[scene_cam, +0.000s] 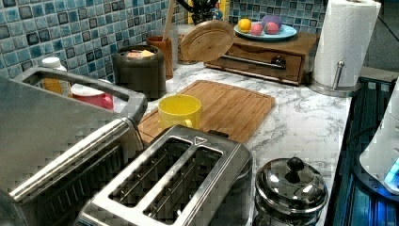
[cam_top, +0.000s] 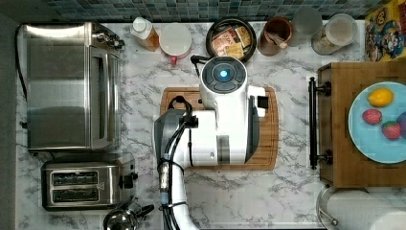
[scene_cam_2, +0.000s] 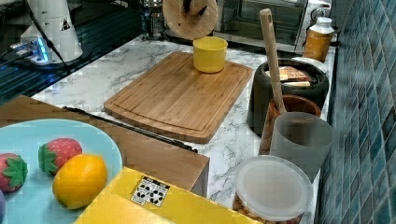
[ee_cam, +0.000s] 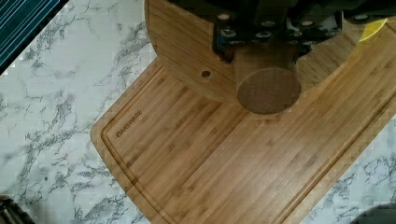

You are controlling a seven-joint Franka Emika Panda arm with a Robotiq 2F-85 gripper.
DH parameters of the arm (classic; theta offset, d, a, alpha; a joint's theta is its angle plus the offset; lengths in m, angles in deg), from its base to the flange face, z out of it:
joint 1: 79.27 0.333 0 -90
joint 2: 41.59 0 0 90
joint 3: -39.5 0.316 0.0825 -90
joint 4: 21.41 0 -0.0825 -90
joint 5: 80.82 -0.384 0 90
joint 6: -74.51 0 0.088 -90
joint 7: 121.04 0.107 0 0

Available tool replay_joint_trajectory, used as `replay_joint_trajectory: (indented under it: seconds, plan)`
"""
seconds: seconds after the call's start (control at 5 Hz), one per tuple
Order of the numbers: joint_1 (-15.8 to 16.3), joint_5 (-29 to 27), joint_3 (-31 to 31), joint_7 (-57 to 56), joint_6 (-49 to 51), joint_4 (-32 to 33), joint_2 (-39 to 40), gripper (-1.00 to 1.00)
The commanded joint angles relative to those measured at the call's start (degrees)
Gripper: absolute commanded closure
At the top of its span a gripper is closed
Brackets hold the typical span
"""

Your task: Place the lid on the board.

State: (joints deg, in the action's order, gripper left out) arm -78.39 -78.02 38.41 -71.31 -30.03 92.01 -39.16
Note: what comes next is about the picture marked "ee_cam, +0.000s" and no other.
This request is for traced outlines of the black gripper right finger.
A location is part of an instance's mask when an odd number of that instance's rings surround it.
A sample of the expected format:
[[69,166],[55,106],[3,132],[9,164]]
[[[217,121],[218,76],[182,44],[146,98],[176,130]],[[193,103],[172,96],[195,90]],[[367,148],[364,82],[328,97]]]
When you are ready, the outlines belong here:
[[313,50],[312,46],[327,41],[343,30],[341,12],[288,13],[288,43],[295,62]]

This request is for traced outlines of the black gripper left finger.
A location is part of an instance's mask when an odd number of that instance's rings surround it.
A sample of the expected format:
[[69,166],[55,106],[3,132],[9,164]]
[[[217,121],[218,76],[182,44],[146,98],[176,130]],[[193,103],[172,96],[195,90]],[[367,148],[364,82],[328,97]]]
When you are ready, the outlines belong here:
[[235,47],[241,45],[240,33],[243,22],[238,14],[217,12],[212,36],[212,50],[225,63],[233,61]]

